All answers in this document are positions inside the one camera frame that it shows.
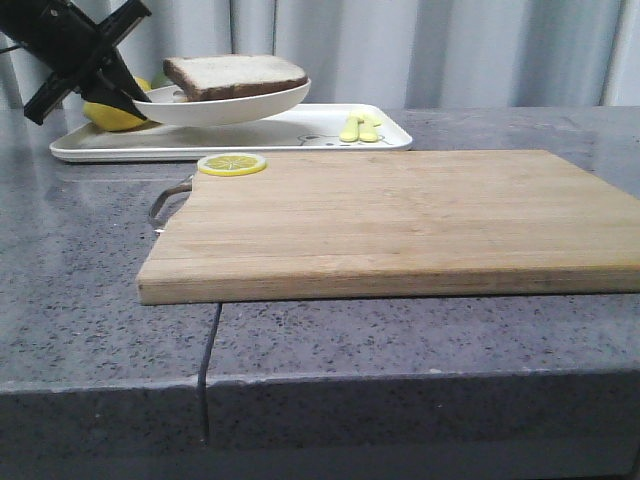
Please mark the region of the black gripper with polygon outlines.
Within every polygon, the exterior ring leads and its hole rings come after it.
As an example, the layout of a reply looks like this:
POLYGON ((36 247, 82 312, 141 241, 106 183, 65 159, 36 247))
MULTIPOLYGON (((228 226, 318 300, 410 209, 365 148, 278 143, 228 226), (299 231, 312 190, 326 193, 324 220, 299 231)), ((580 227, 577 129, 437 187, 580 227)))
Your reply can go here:
POLYGON ((99 23, 71 1, 3 1, 1 32, 44 63, 51 74, 24 106, 36 124, 70 93, 141 120, 133 100, 147 102, 117 46, 151 11, 126 1, 99 23))

